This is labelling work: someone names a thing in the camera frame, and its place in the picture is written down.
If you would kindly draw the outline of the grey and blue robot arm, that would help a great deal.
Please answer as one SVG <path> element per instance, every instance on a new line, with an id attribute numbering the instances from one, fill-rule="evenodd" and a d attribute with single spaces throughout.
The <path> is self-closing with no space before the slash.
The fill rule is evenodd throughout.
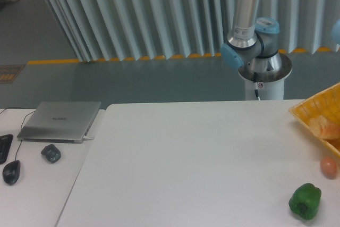
<path id="1" fill-rule="evenodd" d="M 339 0 L 236 0 L 220 53 L 238 69 L 281 49 L 320 47 L 339 49 Z"/>

